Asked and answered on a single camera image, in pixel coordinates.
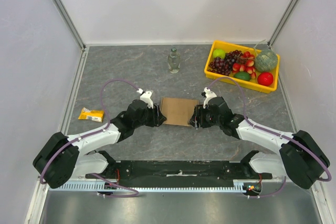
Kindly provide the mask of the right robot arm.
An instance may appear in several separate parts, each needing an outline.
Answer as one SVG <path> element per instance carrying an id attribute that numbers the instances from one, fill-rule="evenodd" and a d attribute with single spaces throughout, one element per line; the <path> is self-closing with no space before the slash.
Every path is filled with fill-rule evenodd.
<path id="1" fill-rule="evenodd" d="M 297 133 L 276 131 L 231 111 L 222 97 L 211 98 L 206 105 L 196 105 L 189 120 L 194 128 L 218 126 L 224 134 L 243 141 L 253 142 L 271 154 L 255 152 L 249 161 L 240 166 L 241 174 L 248 179 L 258 173 L 286 176 L 303 189 L 309 189 L 327 174 L 330 161 L 306 131 Z"/>

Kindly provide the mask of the brown cardboard box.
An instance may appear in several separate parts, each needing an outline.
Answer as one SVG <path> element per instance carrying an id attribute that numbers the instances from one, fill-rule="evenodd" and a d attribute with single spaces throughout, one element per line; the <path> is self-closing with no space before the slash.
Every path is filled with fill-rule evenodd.
<path id="1" fill-rule="evenodd" d="M 190 126 L 195 106 L 198 100 L 163 97 L 161 113 L 166 117 L 164 124 L 177 126 Z"/>

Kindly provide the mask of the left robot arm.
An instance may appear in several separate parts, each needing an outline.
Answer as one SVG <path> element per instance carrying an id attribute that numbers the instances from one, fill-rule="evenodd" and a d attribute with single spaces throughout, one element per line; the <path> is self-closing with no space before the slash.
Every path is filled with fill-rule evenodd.
<path id="1" fill-rule="evenodd" d="M 40 183 L 52 189 L 76 175 L 96 173 L 111 178 L 115 165 L 101 153 L 88 154 L 127 139 L 141 126 L 159 127 L 165 121 L 157 104 L 150 108 L 144 101 L 134 100 L 125 111 L 99 128 L 68 136 L 54 133 L 35 157 L 33 167 L 40 174 Z"/>

